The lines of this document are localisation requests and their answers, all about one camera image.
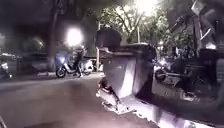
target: road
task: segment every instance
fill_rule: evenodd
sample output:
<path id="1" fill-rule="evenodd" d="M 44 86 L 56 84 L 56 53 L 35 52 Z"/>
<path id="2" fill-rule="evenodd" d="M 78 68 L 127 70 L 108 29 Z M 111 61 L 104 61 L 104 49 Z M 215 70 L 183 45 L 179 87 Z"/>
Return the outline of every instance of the road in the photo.
<path id="1" fill-rule="evenodd" d="M 0 115 L 9 128 L 148 128 L 135 115 L 104 110 L 95 96 L 99 79 L 94 74 L 0 83 Z"/>

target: light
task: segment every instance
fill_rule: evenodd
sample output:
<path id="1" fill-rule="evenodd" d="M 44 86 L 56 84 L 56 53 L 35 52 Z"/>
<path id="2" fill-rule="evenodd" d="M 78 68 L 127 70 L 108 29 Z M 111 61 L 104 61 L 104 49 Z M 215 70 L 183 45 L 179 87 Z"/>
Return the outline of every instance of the light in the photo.
<path id="1" fill-rule="evenodd" d="M 65 57 L 59 57 L 59 60 L 61 63 L 64 63 L 65 62 Z"/>
<path id="2" fill-rule="evenodd" d="M 171 122 L 168 122 L 168 121 L 165 121 L 165 120 L 161 120 L 158 125 L 159 125 L 160 128 L 175 128 L 175 126 L 172 125 Z"/>
<path id="3" fill-rule="evenodd" d="M 166 64 L 166 60 L 165 60 L 165 59 L 162 59 L 162 60 L 159 61 L 159 63 L 160 63 L 161 65 L 165 65 L 165 64 Z"/>
<path id="4" fill-rule="evenodd" d="M 212 43 L 208 43 L 208 44 L 206 45 L 206 48 L 207 48 L 207 49 L 216 49 L 216 45 L 214 45 L 214 44 L 212 44 Z"/>
<path id="5" fill-rule="evenodd" d="M 151 16 L 155 11 L 158 0 L 135 0 L 135 5 L 139 13 L 145 13 L 146 16 Z"/>
<path id="6" fill-rule="evenodd" d="M 80 45 L 83 41 L 83 34 L 78 28 L 70 28 L 66 35 L 66 43 L 69 47 Z"/>
<path id="7" fill-rule="evenodd" d="M 1 66 L 2 66 L 3 69 L 8 69 L 9 68 L 7 63 L 3 63 Z"/>
<path id="8" fill-rule="evenodd" d="M 164 42 L 162 40 L 159 41 L 159 45 L 163 45 Z"/>

